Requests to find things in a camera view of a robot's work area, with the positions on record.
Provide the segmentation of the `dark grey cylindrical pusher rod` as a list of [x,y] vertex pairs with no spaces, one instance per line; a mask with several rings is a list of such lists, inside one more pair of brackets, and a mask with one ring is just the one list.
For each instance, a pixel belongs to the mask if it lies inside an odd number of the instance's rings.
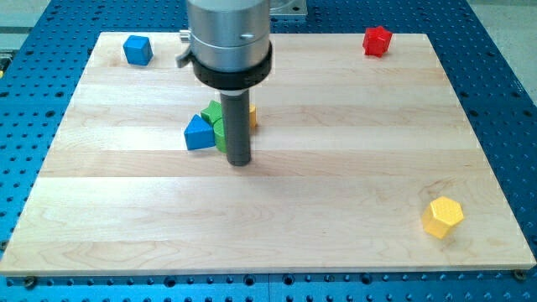
[[244,166],[251,161],[249,90],[220,90],[227,161]]

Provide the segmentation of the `black flange ring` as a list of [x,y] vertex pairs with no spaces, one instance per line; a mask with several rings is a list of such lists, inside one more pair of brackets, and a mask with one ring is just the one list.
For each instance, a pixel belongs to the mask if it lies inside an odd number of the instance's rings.
[[268,53],[263,60],[246,70],[238,72],[222,72],[210,69],[192,55],[193,71],[196,78],[203,84],[224,91],[238,91],[249,89],[261,83],[272,69],[273,46],[268,45]]

